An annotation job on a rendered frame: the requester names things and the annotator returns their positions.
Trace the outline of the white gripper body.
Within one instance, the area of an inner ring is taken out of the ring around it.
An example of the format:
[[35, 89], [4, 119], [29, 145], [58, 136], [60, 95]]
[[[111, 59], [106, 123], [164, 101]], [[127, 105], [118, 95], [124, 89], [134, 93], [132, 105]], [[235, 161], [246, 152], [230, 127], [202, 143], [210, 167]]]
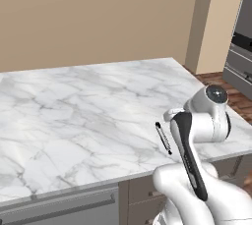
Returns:
[[183, 108], [168, 109], [163, 113], [163, 120], [169, 122], [177, 113], [184, 112]]

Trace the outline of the grey oven unit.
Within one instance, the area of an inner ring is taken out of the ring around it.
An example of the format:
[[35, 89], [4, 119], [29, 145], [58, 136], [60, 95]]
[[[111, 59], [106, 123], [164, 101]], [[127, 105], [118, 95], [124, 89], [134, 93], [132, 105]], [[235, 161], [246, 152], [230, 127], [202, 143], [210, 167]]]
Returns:
[[222, 77], [252, 100], [252, 0], [241, 0]]

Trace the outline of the taupe cupboard door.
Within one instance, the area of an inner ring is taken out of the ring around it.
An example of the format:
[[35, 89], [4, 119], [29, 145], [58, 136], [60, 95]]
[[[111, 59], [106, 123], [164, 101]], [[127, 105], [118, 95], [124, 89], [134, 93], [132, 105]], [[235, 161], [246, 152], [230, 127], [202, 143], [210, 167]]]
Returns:
[[245, 178], [252, 171], [252, 154], [241, 156], [243, 156], [243, 158], [234, 177], [231, 177], [230, 173], [238, 156], [213, 162], [213, 165], [216, 167], [219, 177], [222, 180], [232, 183], [240, 188], [243, 187]]

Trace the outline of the taupe drawer front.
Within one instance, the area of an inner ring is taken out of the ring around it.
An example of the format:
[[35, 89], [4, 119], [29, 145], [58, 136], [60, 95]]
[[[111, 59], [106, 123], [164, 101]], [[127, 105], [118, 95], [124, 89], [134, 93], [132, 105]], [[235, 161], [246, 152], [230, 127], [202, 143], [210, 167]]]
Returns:
[[165, 197], [157, 197], [129, 205], [128, 225], [145, 225], [145, 221], [155, 218], [165, 205]]
[[146, 176], [130, 180], [129, 203], [135, 204], [138, 202], [157, 198], [157, 197], [149, 197], [149, 192], [151, 191], [156, 191], [152, 176]]

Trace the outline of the grey dishwasher door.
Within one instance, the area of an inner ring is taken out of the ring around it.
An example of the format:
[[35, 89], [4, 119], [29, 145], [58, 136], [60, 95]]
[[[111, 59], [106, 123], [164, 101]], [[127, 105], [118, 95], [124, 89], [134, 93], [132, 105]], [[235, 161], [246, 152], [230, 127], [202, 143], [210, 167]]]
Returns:
[[[105, 189], [81, 191], [61, 197], [92, 195], [93, 193], [106, 192], [114, 193], [115, 203], [103, 204], [98, 207], [77, 207], [72, 210], [63, 210], [41, 216], [28, 217], [27, 219], [8, 221], [0, 218], [0, 225], [119, 225], [118, 188], [116, 186], [111, 186]], [[22, 203], [21, 205], [9, 206], [7, 208], [0, 208], [0, 212], [47, 200], [56, 200], [61, 197], [48, 198], [40, 201], [32, 201], [30, 203]]]

